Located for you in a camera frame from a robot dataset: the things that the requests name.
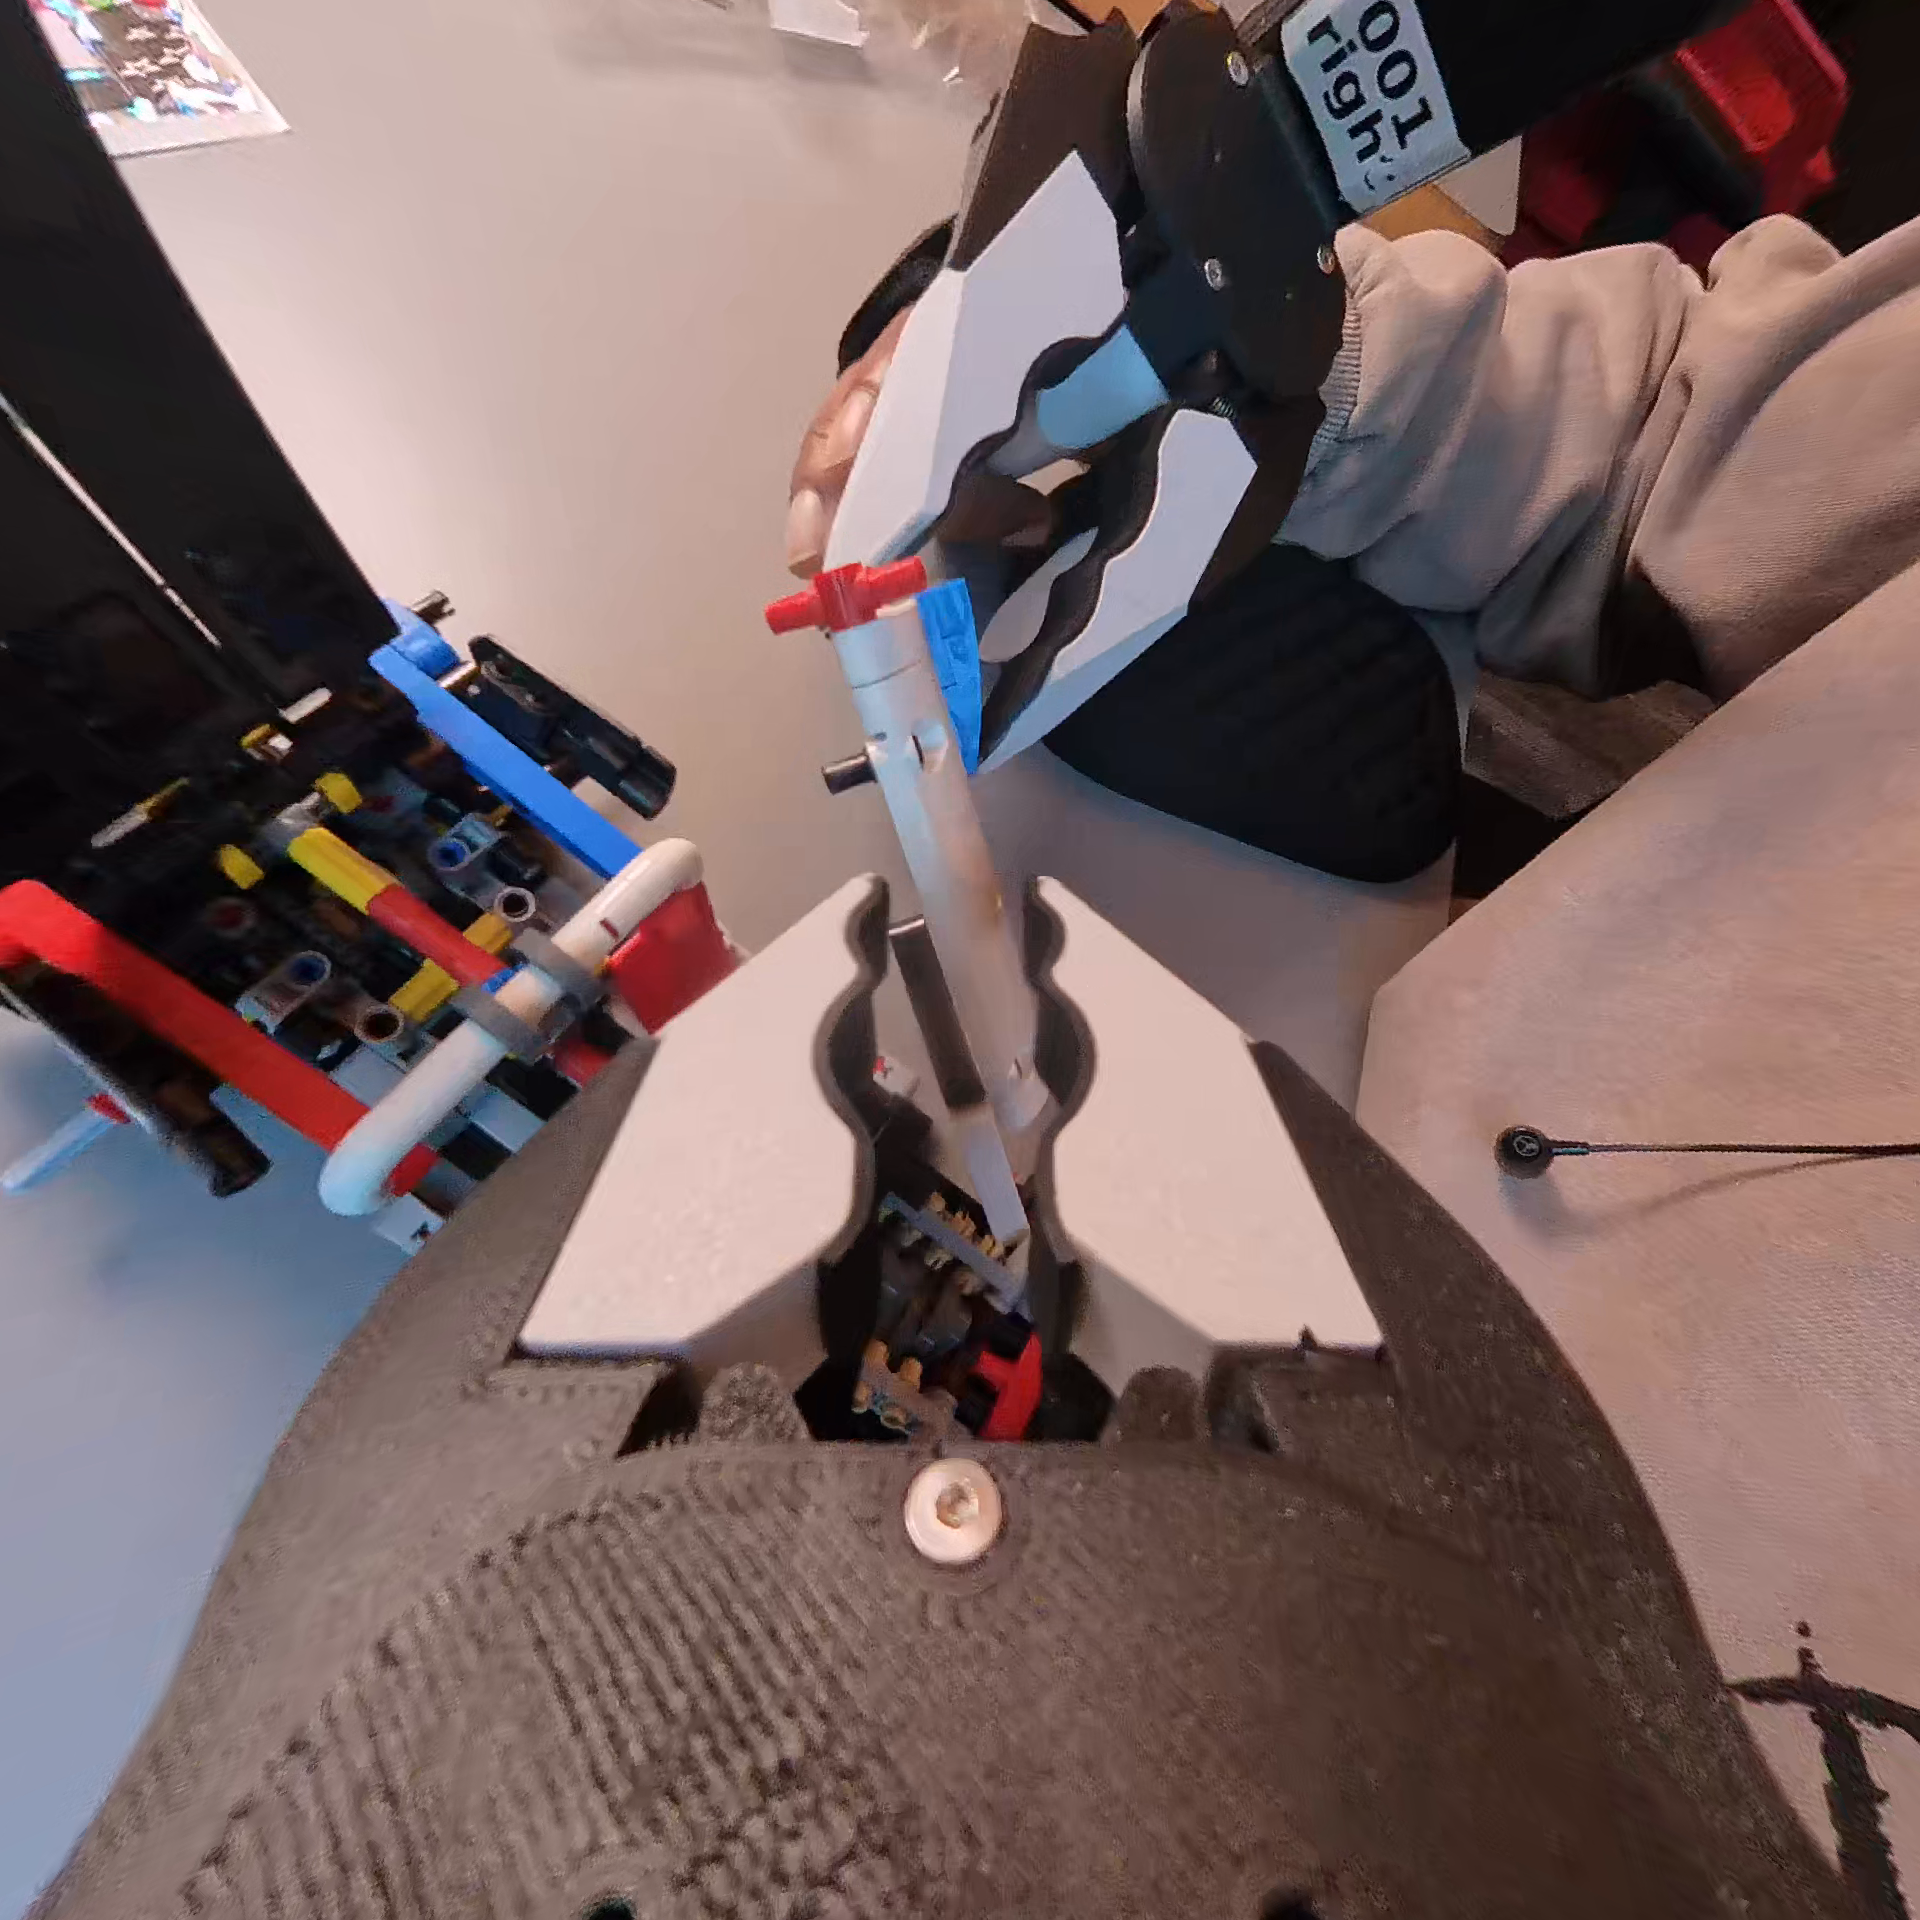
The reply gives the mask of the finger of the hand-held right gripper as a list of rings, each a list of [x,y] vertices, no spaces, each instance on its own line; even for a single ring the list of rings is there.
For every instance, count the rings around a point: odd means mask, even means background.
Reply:
[[[1097,347],[1125,301],[1113,210],[1067,152],[902,325],[822,548],[830,570],[921,551],[972,464],[1006,444],[1042,359]]]
[[[1138,457],[1094,468],[1094,525],[1069,538],[993,615],[978,772],[1033,748],[1187,612],[1257,463],[1220,417],[1141,421]]]

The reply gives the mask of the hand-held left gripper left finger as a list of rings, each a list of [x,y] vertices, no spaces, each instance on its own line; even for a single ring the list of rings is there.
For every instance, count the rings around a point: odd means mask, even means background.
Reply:
[[[873,1207],[858,1093],[889,888],[861,873],[670,1023],[518,1328],[539,1360],[820,1362]]]

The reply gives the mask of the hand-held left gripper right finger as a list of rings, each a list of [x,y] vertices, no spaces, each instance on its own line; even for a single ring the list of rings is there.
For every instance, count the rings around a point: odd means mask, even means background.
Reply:
[[[1097,1376],[1206,1376],[1238,1354],[1377,1354],[1382,1336],[1252,1042],[1059,881],[1033,906],[1073,1033],[1050,1203]]]

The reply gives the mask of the white and blue lego panel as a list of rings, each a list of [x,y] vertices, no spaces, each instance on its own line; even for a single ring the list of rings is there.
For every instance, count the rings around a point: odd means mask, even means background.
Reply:
[[[943,1063],[950,1133],[998,1249],[1029,1236],[1022,1177],[1035,1163],[1050,1093],[1037,1068],[1039,1008],[972,778],[981,748],[981,653],[965,584],[924,562],[819,572],[765,609],[773,634],[819,629],[849,681],[861,753],[822,778],[831,794],[876,783],[918,892],[930,962],[899,957],[929,1049],[948,1007],[967,1071]]]

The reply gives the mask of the lego race car model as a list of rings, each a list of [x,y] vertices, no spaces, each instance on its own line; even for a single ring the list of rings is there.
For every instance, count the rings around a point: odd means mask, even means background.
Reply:
[[[445,688],[254,408],[27,4],[5,4],[5,1007],[229,1197],[331,1149],[522,957],[506,883],[612,873],[566,778],[675,767],[491,641]]]

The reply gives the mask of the person's right forearm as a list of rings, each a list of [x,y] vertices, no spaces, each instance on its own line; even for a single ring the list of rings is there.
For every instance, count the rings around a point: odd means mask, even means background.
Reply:
[[[1349,226],[1341,347],[1281,539],[1514,681],[1601,697],[1675,652],[1730,700],[1847,617],[1916,627],[1918,224],[1774,216],[1500,266]]]

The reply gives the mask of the red plastic case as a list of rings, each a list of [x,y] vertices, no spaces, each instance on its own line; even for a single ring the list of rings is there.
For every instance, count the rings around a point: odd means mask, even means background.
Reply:
[[[1847,105],[1849,79],[1803,4],[1740,4],[1524,132],[1500,259],[1662,244],[1706,269],[1733,233],[1833,188]]]

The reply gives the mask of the holographic sticker sheet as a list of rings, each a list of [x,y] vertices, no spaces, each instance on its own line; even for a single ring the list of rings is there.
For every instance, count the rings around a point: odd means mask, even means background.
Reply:
[[[115,160],[187,154],[287,124],[193,2],[30,2],[55,61]]]

